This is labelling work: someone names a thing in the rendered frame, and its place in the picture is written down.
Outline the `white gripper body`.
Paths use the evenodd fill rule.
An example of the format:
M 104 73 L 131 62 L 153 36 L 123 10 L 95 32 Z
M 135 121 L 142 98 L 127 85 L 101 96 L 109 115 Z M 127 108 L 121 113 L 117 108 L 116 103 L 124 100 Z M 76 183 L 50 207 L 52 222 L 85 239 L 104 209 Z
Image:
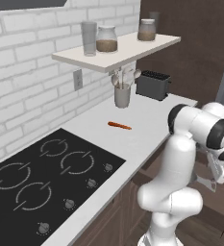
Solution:
M 224 184 L 224 153 L 217 155 L 209 152 L 208 161 L 214 180 L 219 184 Z

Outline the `dark wood base cupboard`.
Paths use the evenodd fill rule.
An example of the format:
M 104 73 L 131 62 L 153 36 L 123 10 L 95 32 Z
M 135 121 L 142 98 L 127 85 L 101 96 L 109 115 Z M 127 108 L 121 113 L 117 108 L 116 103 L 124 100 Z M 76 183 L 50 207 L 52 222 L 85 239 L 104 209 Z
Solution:
M 165 142 L 125 184 L 72 246 L 124 246 L 146 211 L 137 203 L 137 191 L 150 182 L 160 167 Z

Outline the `orange carrot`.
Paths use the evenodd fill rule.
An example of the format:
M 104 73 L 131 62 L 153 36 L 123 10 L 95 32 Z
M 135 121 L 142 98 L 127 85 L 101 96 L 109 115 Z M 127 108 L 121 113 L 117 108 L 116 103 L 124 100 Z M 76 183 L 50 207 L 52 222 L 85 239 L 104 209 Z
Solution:
M 129 127 L 129 126 L 122 125 L 122 124 L 119 124 L 119 123 L 116 123 L 116 122 L 112 122 L 112 121 L 109 121 L 108 125 L 112 126 L 112 127 L 121 128 L 121 129 L 132 130 L 132 128 Z

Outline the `dark grey toaster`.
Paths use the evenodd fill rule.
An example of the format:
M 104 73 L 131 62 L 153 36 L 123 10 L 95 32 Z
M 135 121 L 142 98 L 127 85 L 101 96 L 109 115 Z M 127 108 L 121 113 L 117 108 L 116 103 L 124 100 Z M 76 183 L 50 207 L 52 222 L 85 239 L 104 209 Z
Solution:
M 169 75 L 143 70 L 137 79 L 136 94 L 162 101 L 167 96 L 169 84 Z

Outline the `grey utensil pot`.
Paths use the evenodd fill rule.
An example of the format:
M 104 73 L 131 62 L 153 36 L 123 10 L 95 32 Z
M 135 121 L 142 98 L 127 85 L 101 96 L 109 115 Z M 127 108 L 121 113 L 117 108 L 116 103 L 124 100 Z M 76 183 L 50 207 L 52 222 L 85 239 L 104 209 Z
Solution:
M 131 96 L 131 87 L 124 84 L 122 88 L 114 88 L 114 103 L 120 108 L 124 109 L 129 106 Z

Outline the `pale wooden spatula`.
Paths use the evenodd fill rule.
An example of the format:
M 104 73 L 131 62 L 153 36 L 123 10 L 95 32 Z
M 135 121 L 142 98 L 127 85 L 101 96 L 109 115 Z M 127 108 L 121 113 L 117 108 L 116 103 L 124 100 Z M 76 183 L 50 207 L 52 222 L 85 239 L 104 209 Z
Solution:
M 134 79 L 134 72 L 133 68 L 126 68 L 123 70 L 123 84 L 127 86 L 131 86 L 133 79 Z

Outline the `black hob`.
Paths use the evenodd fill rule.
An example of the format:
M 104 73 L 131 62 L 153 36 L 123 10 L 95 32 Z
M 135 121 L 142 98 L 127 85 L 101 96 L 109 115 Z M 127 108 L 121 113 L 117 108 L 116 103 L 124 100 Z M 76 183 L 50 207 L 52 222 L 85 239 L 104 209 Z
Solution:
M 41 246 L 124 162 L 64 129 L 2 161 L 0 246 Z M 96 187 L 87 186 L 89 179 Z M 48 233 L 38 232 L 40 222 L 49 224 Z

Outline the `small glass jar brown contents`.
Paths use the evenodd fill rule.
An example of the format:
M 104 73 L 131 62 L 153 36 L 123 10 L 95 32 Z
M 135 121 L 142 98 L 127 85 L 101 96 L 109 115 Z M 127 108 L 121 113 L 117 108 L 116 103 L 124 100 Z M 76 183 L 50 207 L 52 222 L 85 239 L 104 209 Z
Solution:
M 137 39 L 140 41 L 153 41 L 156 36 L 154 19 L 141 19 L 137 32 Z

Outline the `wide glass jar brown contents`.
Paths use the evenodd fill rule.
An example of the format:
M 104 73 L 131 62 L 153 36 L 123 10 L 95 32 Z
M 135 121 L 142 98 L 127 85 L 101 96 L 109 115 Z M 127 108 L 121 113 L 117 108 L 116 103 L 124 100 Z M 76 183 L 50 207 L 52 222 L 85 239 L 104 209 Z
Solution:
M 99 26 L 96 37 L 96 49 L 103 53 L 117 51 L 117 36 L 114 26 Z

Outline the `grey glass tumbler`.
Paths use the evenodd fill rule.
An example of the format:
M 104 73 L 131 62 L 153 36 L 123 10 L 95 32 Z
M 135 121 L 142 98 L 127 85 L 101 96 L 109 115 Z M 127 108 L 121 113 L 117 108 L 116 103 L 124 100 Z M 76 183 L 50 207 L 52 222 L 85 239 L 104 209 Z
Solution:
M 85 56 L 96 55 L 96 33 L 97 23 L 84 21 L 81 23 L 82 40 Z

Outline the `dark grey extractor hood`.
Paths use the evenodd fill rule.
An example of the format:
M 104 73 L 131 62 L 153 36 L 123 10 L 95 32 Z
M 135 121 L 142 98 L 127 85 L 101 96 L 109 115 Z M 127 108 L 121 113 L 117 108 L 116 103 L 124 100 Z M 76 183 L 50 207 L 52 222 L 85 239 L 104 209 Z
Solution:
M 0 11 L 63 7 L 67 0 L 0 0 Z

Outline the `white wall shelf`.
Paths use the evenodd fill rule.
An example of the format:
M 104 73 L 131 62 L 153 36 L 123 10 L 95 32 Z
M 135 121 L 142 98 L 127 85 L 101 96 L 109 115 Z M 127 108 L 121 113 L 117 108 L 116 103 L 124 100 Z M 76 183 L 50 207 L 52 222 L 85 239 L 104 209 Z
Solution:
M 156 35 L 151 42 L 139 41 L 137 33 L 130 33 L 119 37 L 118 50 L 114 53 L 97 52 L 93 57 L 84 55 L 82 46 L 54 53 L 52 59 L 77 65 L 82 68 L 108 73 L 130 62 L 137 61 L 148 55 L 161 51 L 181 41 L 180 37 Z

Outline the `grey wall socket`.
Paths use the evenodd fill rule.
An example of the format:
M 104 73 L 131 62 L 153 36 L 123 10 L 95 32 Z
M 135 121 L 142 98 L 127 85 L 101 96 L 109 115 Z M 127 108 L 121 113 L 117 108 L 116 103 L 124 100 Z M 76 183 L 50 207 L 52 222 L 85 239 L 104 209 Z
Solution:
M 83 87 L 83 73 L 81 69 L 73 72 L 73 82 L 75 90 L 79 90 Z

